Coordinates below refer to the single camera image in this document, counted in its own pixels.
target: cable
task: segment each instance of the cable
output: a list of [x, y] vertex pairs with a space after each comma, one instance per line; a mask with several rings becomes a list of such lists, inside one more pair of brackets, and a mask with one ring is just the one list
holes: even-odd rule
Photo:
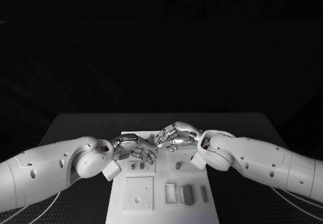
[[316, 217], [313, 214], [310, 214], [307, 211], [305, 211], [297, 205], [294, 205], [287, 198], [284, 198], [284, 196], [280, 194], [280, 192], [273, 188], [273, 190], [276, 191], [276, 193], [281, 196], [281, 198], [300, 210], [303, 211], [307, 215], [310, 215], [312, 217], [318, 218], [320, 221], [323, 221], [322, 218]]
[[44, 215], [44, 213], [38, 216], [38, 218], [36, 218], [29, 224], [32, 224], [32, 223], [41, 218], [41, 216]]
[[318, 205], [316, 203], [305, 200], [302, 197], [299, 197], [297, 195], [292, 194], [289, 191], [283, 190], [287, 194], [290, 194], [292, 196], [297, 197], [300, 200], [303, 200], [305, 202], [310, 203], [312, 205], [318, 206], [319, 208], [323, 209], [323, 206]]
[[0, 224], [5, 224], [28, 207], [29, 205], [25, 206], [3, 222], [0, 222]]

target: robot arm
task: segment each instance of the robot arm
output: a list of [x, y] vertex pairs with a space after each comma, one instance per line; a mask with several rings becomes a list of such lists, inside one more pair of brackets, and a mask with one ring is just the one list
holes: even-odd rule
[[117, 160], [132, 155], [152, 164], [152, 150], [157, 152], [156, 146], [136, 134], [113, 141], [82, 137], [29, 149], [0, 163], [0, 212], [41, 202], [103, 170], [113, 180], [121, 172]]
[[[294, 192], [323, 203], [322, 161], [299, 155], [269, 142], [235, 138], [224, 131], [209, 130], [198, 136], [198, 152], [191, 160], [198, 169], [204, 169], [209, 164], [215, 169], [227, 171], [232, 166], [244, 177], [258, 183]], [[175, 138], [173, 130], [163, 130], [155, 140], [157, 147], [176, 144]], [[182, 138], [194, 142], [188, 133]]]

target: mesh surface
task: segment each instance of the mesh surface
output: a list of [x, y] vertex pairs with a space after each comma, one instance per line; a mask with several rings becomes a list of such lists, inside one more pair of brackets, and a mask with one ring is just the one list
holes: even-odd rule
[[[113, 139], [121, 131], [162, 130], [175, 121], [183, 121], [202, 130], [224, 130], [235, 137], [250, 137], [286, 147], [284, 141], [263, 113], [90, 113], [61, 114], [44, 136], [41, 146], [82, 136]], [[221, 224], [284, 223], [319, 224], [300, 212], [273, 189], [244, 178], [231, 168], [227, 172], [208, 168], [212, 196]], [[57, 202], [36, 224], [104, 224], [113, 182], [103, 173], [81, 179], [61, 192]], [[57, 195], [31, 205], [8, 224], [29, 224], [51, 205]], [[312, 214], [322, 209], [287, 197]], [[20, 209], [0, 213], [0, 222]]]

